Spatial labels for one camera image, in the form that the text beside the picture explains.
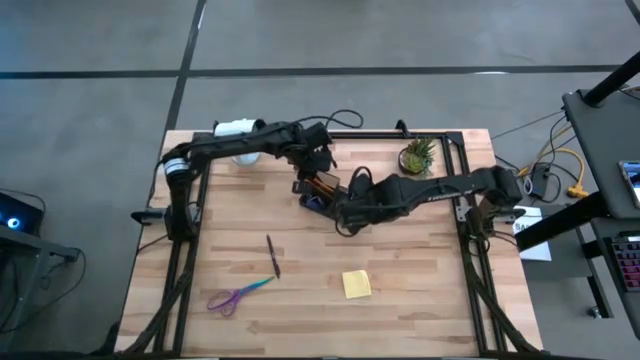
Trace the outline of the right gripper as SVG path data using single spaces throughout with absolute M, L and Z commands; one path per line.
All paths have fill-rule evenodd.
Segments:
M 334 227 L 341 236 L 355 236 L 369 225 L 397 218 L 394 206 L 378 198 L 371 172 L 353 172 L 346 190 L 334 202 Z

